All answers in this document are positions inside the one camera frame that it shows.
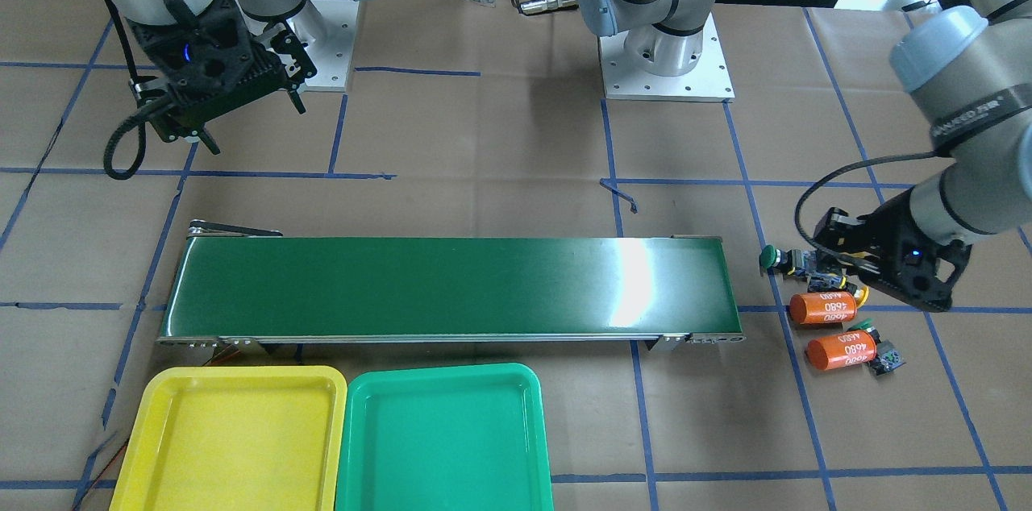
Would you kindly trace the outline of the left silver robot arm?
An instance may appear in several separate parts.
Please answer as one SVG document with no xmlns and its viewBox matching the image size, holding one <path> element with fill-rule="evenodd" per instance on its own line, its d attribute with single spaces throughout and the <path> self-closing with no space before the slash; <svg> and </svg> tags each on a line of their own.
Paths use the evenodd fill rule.
<svg viewBox="0 0 1032 511">
<path fill-rule="evenodd" d="M 509 0 L 372 0 L 342 93 L 273 93 L 211 123 L 188 213 L 287 235 L 421 238 L 718 236 L 738 305 L 801 290 L 759 269 L 767 243 L 805 247 L 829 207 L 867 219 L 851 253 L 903 218 L 983 235 L 957 306 L 1030 304 L 1030 111 L 928 152 L 941 117 L 1030 82 L 1030 19 L 990 23 L 904 89 L 891 51 L 938 15 L 799 6 L 713 7 L 734 99 L 607 97 L 596 37 L 575 9 L 523 18 Z M 826 185 L 797 211 L 807 185 Z"/>
</svg>

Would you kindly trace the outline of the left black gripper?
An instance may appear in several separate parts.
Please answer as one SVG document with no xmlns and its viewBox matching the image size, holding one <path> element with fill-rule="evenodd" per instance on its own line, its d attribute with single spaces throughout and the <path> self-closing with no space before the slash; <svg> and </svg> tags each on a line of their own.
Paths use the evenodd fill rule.
<svg viewBox="0 0 1032 511">
<path fill-rule="evenodd" d="M 889 297 L 930 313 L 952 310 L 952 289 L 971 258 L 971 244 L 940 244 L 918 228 L 908 190 L 866 214 L 829 207 L 814 239 L 847 255 L 861 281 Z"/>
</svg>

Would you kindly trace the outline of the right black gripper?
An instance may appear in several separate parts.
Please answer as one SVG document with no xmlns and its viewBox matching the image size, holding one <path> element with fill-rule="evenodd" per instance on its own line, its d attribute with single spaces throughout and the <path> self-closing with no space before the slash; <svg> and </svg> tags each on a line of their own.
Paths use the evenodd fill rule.
<svg viewBox="0 0 1032 511">
<path fill-rule="evenodd" d="M 171 25 L 130 22 L 129 28 L 161 77 L 137 86 L 139 103 L 167 100 L 150 123 L 159 140 L 199 140 L 220 155 L 206 124 L 270 93 L 285 91 L 295 110 L 305 114 L 300 88 L 317 67 L 307 44 L 284 22 L 254 35 L 236 0 L 214 0 L 195 15 L 178 3 Z"/>
</svg>

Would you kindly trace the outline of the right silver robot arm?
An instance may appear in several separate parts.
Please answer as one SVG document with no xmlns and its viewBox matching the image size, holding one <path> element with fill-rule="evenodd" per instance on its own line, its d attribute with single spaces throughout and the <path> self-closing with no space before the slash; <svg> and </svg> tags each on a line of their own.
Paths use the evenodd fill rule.
<svg viewBox="0 0 1032 511">
<path fill-rule="evenodd" d="M 279 92 L 305 111 L 302 90 L 331 73 L 318 59 L 333 32 L 317 1 L 108 0 L 160 70 L 134 81 L 136 111 L 110 143 L 150 124 L 166 143 L 191 139 L 216 152 L 206 124 L 227 111 Z"/>
</svg>

